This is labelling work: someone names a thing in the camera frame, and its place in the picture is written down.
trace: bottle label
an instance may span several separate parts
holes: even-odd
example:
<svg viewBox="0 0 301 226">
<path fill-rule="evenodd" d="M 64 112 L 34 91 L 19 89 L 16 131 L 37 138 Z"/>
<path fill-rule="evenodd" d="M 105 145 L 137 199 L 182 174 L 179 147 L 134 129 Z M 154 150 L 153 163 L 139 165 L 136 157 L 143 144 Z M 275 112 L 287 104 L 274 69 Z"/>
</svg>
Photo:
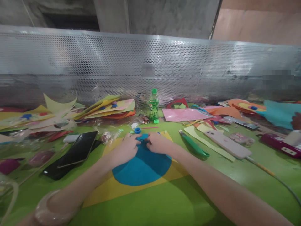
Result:
<svg viewBox="0 0 301 226">
<path fill-rule="evenodd" d="M 150 120 L 158 119 L 158 104 L 159 102 L 150 102 Z"/>
</svg>

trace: white bangle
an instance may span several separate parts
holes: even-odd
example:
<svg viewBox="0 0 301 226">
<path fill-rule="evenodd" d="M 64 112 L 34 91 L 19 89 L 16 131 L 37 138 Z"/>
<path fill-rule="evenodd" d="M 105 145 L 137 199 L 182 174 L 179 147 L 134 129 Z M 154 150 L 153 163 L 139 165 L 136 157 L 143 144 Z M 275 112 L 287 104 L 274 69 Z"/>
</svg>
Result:
<svg viewBox="0 0 301 226">
<path fill-rule="evenodd" d="M 35 218 L 36 220 L 41 224 L 45 226 L 57 226 L 68 223 L 74 215 L 77 213 L 76 211 L 73 211 L 71 213 L 53 213 L 51 212 L 48 207 L 47 203 L 48 200 L 54 196 L 59 190 L 52 191 L 45 195 L 41 201 L 38 203 L 36 209 L 35 209 Z"/>
</svg>

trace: black smartphone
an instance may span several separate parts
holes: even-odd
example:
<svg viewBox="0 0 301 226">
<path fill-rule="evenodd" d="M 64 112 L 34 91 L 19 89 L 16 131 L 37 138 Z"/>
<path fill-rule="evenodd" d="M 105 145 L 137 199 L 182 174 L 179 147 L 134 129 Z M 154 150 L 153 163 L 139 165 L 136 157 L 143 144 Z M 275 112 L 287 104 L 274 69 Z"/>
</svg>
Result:
<svg viewBox="0 0 301 226">
<path fill-rule="evenodd" d="M 97 148 L 98 145 L 100 145 L 101 143 L 102 143 L 101 141 L 95 140 L 91 152 L 95 148 Z M 43 170 L 43 174 L 45 176 L 53 179 L 53 180 L 59 180 L 59 179 L 63 178 L 67 173 L 69 173 L 70 170 L 72 170 L 73 168 L 75 168 L 75 167 L 78 166 L 78 164 L 73 164 L 73 165 L 69 165 L 69 166 L 66 166 L 66 167 L 58 168 L 57 166 L 60 164 L 60 161 L 63 159 L 63 157 L 65 155 L 63 155 L 58 160 L 56 160 L 55 162 L 53 162 L 52 164 L 50 164 L 49 166 L 47 166 Z"/>
<path fill-rule="evenodd" d="M 97 131 L 83 133 L 79 135 L 77 140 L 73 143 L 69 151 L 64 155 L 57 167 L 66 167 L 87 160 L 91 152 L 93 143 L 95 141 L 96 135 Z"/>
</svg>

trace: phone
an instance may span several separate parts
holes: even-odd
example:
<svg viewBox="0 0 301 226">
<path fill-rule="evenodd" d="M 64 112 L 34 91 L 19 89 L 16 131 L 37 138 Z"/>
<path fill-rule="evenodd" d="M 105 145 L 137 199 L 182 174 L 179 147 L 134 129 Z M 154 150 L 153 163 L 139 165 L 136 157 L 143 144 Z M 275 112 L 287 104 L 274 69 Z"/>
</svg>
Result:
<svg viewBox="0 0 301 226">
<path fill-rule="evenodd" d="M 96 135 L 97 131 L 81 134 L 73 143 L 69 151 L 64 155 L 57 167 L 66 167 L 87 160 Z"/>
<path fill-rule="evenodd" d="M 220 131 L 209 130 L 204 134 L 238 159 L 244 159 L 252 154 L 250 150 L 231 140 L 229 137 L 226 137 Z"/>
<path fill-rule="evenodd" d="M 95 140 L 91 152 L 98 147 L 102 142 L 99 140 Z M 57 166 L 60 164 L 60 161 L 64 158 L 64 156 L 60 157 L 58 160 L 47 166 L 43 170 L 43 174 L 53 180 L 59 180 L 63 178 L 70 170 L 77 167 L 77 164 L 69 165 L 66 167 L 58 168 Z"/>
<path fill-rule="evenodd" d="M 241 126 L 244 126 L 244 127 L 248 128 L 248 129 L 250 129 L 250 130 L 255 130 L 255 129 L 259 128 L 259 126 L 256 126 L 256 125 L 254 125 L 253 123 L 244 122 L 244 121 L 242 121 L 242 120 L 233 118 L 233 117 L 231 117 L 231 116 L 226 116 L 226 117 L 224 117 L 224 119 L 229 119 L 230 121 L 233 121 L 233 122 L 235 122 L 236 124 L 241 125 Z"/>
</svg>

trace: plastic bottle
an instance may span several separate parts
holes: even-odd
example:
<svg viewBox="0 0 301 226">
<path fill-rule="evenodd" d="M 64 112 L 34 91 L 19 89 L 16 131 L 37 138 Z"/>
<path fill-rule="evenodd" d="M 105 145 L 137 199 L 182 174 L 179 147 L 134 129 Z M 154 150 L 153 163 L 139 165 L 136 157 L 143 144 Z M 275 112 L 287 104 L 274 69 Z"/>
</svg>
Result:
<svg viewBox="0 0 301 226">
<path fill-rule="evenodd" d="M 157 95 L 157 89 L 152 89 L 152 94 L 150 96 L 150 115 L 149 119 L 154 121 L 158 119 L 158 105 L 159 105 L 159 98 Z"/>
</svg>

